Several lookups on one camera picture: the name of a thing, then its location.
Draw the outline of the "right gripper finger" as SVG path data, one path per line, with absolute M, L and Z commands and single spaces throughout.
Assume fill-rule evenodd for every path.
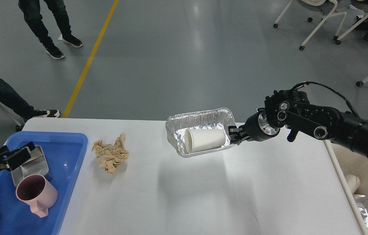
M 237 128 L 237 126 L 229 126 L 228 136 L 230 144 L 234 145 L 239 145 L 244 141 L 251 141 L 251 137 L 242 127 Z

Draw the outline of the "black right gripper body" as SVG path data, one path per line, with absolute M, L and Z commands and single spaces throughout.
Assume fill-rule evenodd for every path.
M 244 140 L 258 142 L 269 140 L 280 133 L 279 128 L 270 126 L 265 111 L 258 111 L 250 116 L 244 124 L 244 131 L 247 135 Z

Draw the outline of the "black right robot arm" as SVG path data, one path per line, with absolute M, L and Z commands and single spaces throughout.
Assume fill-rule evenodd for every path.
M 302 132 L 317 140 L 330 140 L 368 159 L 368 120 L 360 118 L 345 96 L 321 83 L 318 85 L 341 97 L 349 111 L 311 104 L 307 93 L 301 91 L 310 84 L 311 81 L 301 82 L 288 90 L 273 91 L 265 98 L 265 106 L 257 109 L 243 125 L 227 128 L 230 142 L 262 142 L 276 137 L 282 127 L 287 127 L 289 142 Z

